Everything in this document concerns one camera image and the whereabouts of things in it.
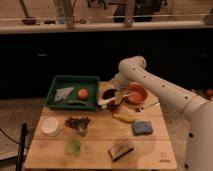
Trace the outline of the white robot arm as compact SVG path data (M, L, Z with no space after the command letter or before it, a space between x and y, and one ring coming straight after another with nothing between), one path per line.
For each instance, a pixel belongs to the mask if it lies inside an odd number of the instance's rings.
M213 101L155 76L145 67L143 56L121 60L114 87L121 91L130 82L137 82L178 109L190 124L184 171L213 171Z

